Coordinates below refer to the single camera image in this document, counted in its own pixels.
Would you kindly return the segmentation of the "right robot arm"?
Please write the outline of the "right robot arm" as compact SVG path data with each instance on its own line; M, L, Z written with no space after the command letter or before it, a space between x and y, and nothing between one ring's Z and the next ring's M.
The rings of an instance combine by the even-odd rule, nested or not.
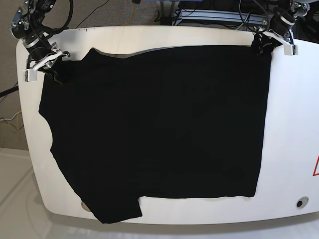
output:
M69 1L68 18L64 25L61 28L52 29L43 25L42 22L55 3L54 0L25 0L10 23L9 29L13 37L22 40L23 46L28 51L26 69L22 72L26 82L36 82L38 72L42 72L53 81L62 83L53 66L62 58L70 57L70 53L58 49L57 43L50 43L49 39L68 28L74 3L73 0Z

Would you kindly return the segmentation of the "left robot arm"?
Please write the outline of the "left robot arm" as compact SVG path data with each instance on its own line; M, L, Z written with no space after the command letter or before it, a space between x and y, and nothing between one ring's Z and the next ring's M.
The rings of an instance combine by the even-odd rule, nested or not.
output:
M274 8L272 17L267 16L259 29L253 30L254 40L251 47L256 55L271 53L276 47L283 46L285 55L297 55L298 47L294 44L292 28L298 17L307 15L308 2L288 1L287 8L280 3Z

